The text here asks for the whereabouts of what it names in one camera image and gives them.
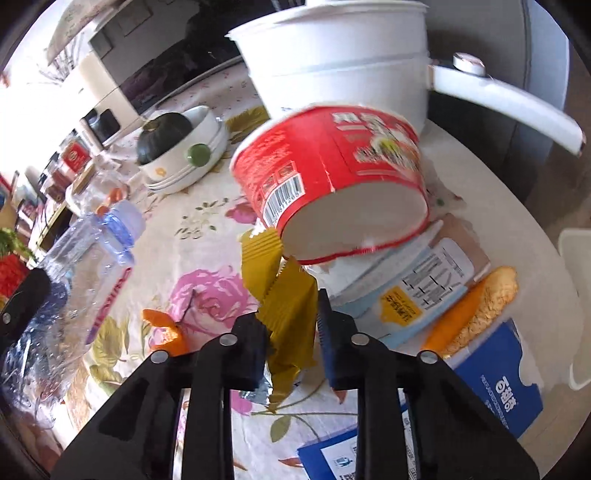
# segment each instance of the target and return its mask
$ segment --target white bowl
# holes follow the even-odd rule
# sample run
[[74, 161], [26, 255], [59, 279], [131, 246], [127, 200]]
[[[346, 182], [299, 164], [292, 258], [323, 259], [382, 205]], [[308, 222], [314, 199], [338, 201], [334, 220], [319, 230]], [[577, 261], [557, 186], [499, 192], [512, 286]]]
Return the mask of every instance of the white bowl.
[[193, 130], [173, 148], [160, 155], [156, 160], [141, 165], [141, 170], [151, 179], [158, 181], [178, 177], [181, 172], [188, 172], [187, 153], [195, 144], [209, 144], [219, 130], [217, 118], [209, 107], [199, 105], [183, 112], [189, 119]]
[[158, 183], [147, 183], [146, 186], [148, 189], [159, 194], [168, 195], [170, 193], [176, 193], [200, 180], [208, 171], [210, 171], [226, 151], [228, 140], [230, 138], [226, 124], [221, 120], [219, 120], [218, 124], [218, 132], [209, 143], [209, 148], [212, 153], [207, 164], [203, 167], [191, 166], [191, 168], [183, 175], [176, 175], [172, 180], [160, 181]]

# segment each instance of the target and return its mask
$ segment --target plastic bottle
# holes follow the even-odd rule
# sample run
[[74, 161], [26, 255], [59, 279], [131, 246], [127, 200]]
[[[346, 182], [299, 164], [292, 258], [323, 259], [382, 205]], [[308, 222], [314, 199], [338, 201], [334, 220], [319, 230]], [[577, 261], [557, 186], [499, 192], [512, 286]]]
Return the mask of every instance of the plastic bottle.
[[51, 411], [70, 387], [77, 360], [131, 274], [129, 250], [144, 229], [140, 212], [122, 200], [102, 219], [80, 218], [49, 250], [39, 266], [51, 293], [2, 365], [2, 392], [17, 409], [53, 422]]

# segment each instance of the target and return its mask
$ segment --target floral tablecloth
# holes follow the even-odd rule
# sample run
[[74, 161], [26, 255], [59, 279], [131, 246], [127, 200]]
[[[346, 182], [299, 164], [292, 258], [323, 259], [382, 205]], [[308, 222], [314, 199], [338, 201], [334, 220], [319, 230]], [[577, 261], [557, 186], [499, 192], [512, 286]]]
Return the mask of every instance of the floral tablecloth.
[[[256, 300], [242, 285], [238, 242], [239, 235], [255, 223], [256, 214], [228, 164], [238, 144], [267, 114], [243, 64], [194, 85], [163, 104], [153, 116], [162, 111], [183, 112], [195, 105], [208, 105], [226, 121], [231, 131], [229, 149], [210, 173], [182, 192], [160, 198], [140, 189], [132, 195], [147, 220], [146, 230], [133, 248], [134, 271], [67, 393], [66, 420], [54, 427], [59, 442], [40, 440], [39, 432], [33, 432], [37, 444], [33, 441], [30, 449], [37, 450], [37, 457], [48, 468], [61, 447], [160, 341], [159, 329], [142, 320], [142, 309], [169, 312], [194, 350], [229, 331], [239, 315], [257, 309]], [[136, 140], [137, 133], [126, 137], [110, 149], [110, 155], [134, 159]], [[297, 448], [356, 424], [355, 393], [333, 392], [320, 364], [306, 372], [275, 413], [241, 399], [237, 392], [232, 392], [231, 399], [235, 474], [239, 479], [307, 478]], [[185, 402], [181, 433], [187, 407]]]

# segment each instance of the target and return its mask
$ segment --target barcode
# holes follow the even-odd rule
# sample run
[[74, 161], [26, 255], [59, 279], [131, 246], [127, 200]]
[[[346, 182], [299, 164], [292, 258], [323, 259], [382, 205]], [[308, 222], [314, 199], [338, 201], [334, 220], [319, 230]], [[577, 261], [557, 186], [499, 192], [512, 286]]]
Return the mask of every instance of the barcode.
[[262, 217], [267, 226], [275, 226], [285, 209], [305, 194], [301, 177], [296, 175], [275, 188], [269, 195]]

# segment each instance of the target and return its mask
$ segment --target silver rivet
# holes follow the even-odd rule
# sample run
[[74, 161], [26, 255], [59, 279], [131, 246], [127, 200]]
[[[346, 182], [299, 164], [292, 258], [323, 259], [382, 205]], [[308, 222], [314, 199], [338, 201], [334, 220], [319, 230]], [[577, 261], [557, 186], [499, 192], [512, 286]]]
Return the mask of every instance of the silver rivet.
[[238, 341], [238, 337], [236, 335], [234, 335], [233, 333], [227, 333], [227, 334], [222, 335], [220, 337], [220, 343], [223, 346], [234, 345], [234, 343], [236, 343], [237, 341]]
[[437, 357], [437, 354], [432, 351], [429, 351], [429, 350], [425, 350], [424, 352], [421, 352], [420, 358], [421, 358], [422, 362], [429, 364], [429, 365], [436, 364], [437, 361], [439, 360], [439, 358]]
[[168, 360], [168, 352], [165, 352], [164, 350], [156, 350], [150, 355], [150, 360], [152, 360], [153, 364], [163, 364]]
[[369, 343], [369, 337], [363, 333], [356, 333], [351, 337], [351, 343], [354, 345], [367, 345]]

